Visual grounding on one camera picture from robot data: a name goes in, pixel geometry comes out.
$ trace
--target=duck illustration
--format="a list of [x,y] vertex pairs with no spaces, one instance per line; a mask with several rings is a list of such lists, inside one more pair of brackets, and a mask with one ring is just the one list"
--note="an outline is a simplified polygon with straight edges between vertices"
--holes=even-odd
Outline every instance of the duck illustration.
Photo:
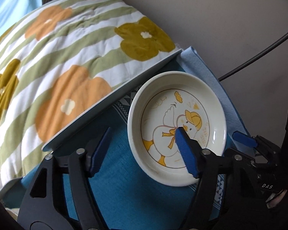
[[175,132],[178,127],[183,127],[188,136],[194,139],[196,133],[202,127],[202,119],[197,112],[185,110],[184,114],[175,118],[175,107],[171,106],[164,114],[163,125],[157,126],[152,135],[152,140],[143,139],[146,150],[150,153],[159,153],[159,164],[166,165],[168,160],[175,163],[175,167],[184,167],[184,162],[175,142]]

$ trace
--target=orange flower pattern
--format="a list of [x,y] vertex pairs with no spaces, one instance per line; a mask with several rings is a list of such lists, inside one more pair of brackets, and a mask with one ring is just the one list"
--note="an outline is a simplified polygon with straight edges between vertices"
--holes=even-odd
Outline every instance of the orange flower pattern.
[[0,74],[0,118],[3,110],[6,110],[11,102],[12,95],[18,85],[16,72],[19,68],[20,60],[13,59]]
[[90,79],[85,67],[71,66],[56,80],[51,98],[37,112],[35,125],[38,136],[43,142],[47,142],[111,91],[103,78]]
[[53,31],[58,22],[66,20],[72,14],[71,8],[63,9],[58,5],[51,6],[43,10],[33,24],[25,32],[25,38],[35,35],[36,40],[40,40],[45,35]]
[[159,51],[175,49],[171,38],[147,17],[137,23],[126,23],[114,29],[124,40],[121,49],[132,59],[146,61],[158,55]]

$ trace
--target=patterned fabric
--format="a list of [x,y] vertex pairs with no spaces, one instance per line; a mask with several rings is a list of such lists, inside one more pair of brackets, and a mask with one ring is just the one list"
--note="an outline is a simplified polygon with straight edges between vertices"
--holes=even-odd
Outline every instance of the patterned fabric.
[[0,37],[0,189],[70,121],[175,50],[121,0],[54,0],[13,25]]

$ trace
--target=metal screw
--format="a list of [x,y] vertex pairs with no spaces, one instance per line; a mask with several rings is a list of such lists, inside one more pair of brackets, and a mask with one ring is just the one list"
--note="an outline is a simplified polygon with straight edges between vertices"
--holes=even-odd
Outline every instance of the metal screw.
[[51,158],[53,158],[53,155],[52,155],[52,154],[47,154],[47,155],[45,156],[45,159],[46,159],[46,160],[50,160]]
[[237,160],[237,161],[241,161],[242,160],[242,157],[240,155],[235,155],[234,158]]
[[204,155],[210,155],[210,154],[211,154],[211,151],[210,151],[209,149],[203,149],[203,150],[202,150],[202,153],[203,153]]
[[78,154],[78,155],[81,155],[81,154],[83,154],[85,152],[85,149],[83,149],[83,148],[80,148],[80,149],[77,149],[76,150],[76,153]]

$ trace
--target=white bowl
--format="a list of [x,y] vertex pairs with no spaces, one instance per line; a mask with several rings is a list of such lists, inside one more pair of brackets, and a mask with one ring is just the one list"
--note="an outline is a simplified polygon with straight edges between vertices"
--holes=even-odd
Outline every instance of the white bowl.
[[198,181],[187,172],[175,143],[175,129],[180,126],[202,148],[216,155],[223,154],[226,120],[211,88],[184,72],[154,76],[133,99],[128,116],[128,139],[142,170],[169,186],[187,186]]

